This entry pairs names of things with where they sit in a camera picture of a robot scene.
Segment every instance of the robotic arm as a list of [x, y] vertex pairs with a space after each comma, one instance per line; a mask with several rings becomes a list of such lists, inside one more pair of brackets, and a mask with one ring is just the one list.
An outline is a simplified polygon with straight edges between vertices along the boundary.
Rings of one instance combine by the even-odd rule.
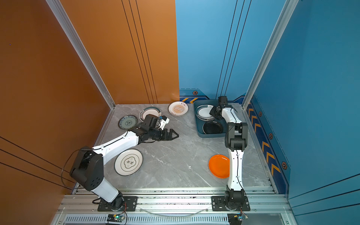
[[[160, 121], [160, 126], [155, 129], [158, 121]], [[170, 141], [178, 138], [179, 135], [173, 129], [169, 132], [164, 129], [167, 123], [169, 119], [166, 116], [147, 115], [143, 123], [128, 130], [125, 134], [93, 148], [82, 148], [77, 154], [70, 176], [86, 190], [94, 192], [108, 202], [112, 210], [118, 210], [123, 204], [122, 193], [104, 178], [104, 165], [123, 151], [148, 139]]]
[[219, 104], [213, 107], [210, 115], [222, 118], [228, 124], [225, 146], [229, 149], [230, 176], [225, 192], [225, 205], [229, 210], [236, 209], [245, 202], [246, 196], [242, 183], [242, 159], [247, 146], [248, 126], [235, 114], [235, 109], [228, 105], [226, 96], [219, 97]]

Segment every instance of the marble surface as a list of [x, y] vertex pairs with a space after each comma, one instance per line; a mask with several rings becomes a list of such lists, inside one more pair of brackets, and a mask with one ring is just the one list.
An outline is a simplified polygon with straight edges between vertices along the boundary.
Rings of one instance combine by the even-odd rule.
[[[123, 133], [117, 123], [125, 115], [132, 114], [139, 119], [139, 113], [150, 104], [116, 105], [111, 122], [102, 139], [102, 143], [110, 141]], [[134, 148], [143, 155], [141, 168], [130, 176], [121, 176], [114, 169], [116, 157], [104, 168], [105, 178], [116, 188], [185, 188], [185, 187], [223, 187], [228, 179], [220, 179], [212, 175], [208, 168], [209, 159], [216, 154], [229, 156], [224, 138], [200, 138], [196, 132], [193, 104], [189, 111], [181, 117], [172, 116], [168, 104], [152, 104], [167, 116], [170, 122], [165, 126], [173, 128], [180, 136], [172, 141], [156, 141], [141, 143]], [[238, 112], [240, 105], [233, 105]], [[244, 121], [242, 113], [237, 113]], [[258, 153], [251, 135], [243, 158], [244, 186], [269, 186]]]

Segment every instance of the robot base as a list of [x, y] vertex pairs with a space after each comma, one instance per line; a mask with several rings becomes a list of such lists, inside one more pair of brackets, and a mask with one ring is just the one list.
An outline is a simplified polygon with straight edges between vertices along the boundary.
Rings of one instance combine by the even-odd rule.
[[[137, 196], [125, 196], [125, 197], [123, 196], [123, 199], [124, 199], [123, 204], [126, 203], [126, 211], [134, 212], [136, 205], [138, 203], [138, 197]], [[111, 204], [108, 203], [107, 201], [105, 201], [104, 199], [101, 199], [99, 207], [98, 207], [98, 212], [109, 212], [109, 211], [122, 212], [123, 210], [124, 210], [123, 205], [120, 208], [116, 209], [113, 206], [111, 206]]]
[[245, 197], [243, 203], [233, 203], [231, 205], [226, 205], [224, 196], [212, 196], [211, 202], [213, 211], [250, 211], [250, 205], [247, 197]]

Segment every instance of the plate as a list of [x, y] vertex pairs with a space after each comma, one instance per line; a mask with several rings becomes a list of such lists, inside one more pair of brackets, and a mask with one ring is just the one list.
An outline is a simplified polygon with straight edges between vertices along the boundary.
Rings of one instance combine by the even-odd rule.
[[204, 134], [221, 134], [224, 131], [222, 124], [218, 121], [207, 121], [203, 125]]
[[200, 105], [196, 108], [195, 115], [200, 120], [210, 121], [215, 119], [212, 115], [210, 115], [210, 110], [213, 108], [213, 105]]
[[189, 106], [185, 102], [173, 102], [169, 105], [168, 111], [174, 116], [183, 116], [189, 111]]
[[210, 172], [218, 178], [230, 176], [230, 159], [224, 155], [214, 155], [209, 160]]
[[139, 114], [140, 120], [144, 121], [145, 117], [149, 114], [159, 117], [161, 116], [161, 110], [154, 106], [144, 108]]
[[115, 171], [128, 176], [139, 170], [143, 163], [143, 155], [136, 149], [128, 149], [122, 152], [115, 160]]
[[136, 116], [126, 115], [119, 120], [117, 125], [122, 130], [128, 130], [128, 129], [133, 128], [137, 124], [137, 122], [138, 122], [138, 119], [136, 118]]

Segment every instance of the orange wall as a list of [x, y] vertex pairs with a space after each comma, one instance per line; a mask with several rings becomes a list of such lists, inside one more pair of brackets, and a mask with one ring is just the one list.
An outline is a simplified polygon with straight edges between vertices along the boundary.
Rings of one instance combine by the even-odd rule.
[[179, 100], [175, 0], [61, 0], [116, 104]]
[[[63, 167], [95, 143], [109, 107], [45, 0], [1, 1], [0, 30], [0, 136]], [[0, 223], [49, 224], [70, 193], [61, 169], [3, 139], [0, 149]]]

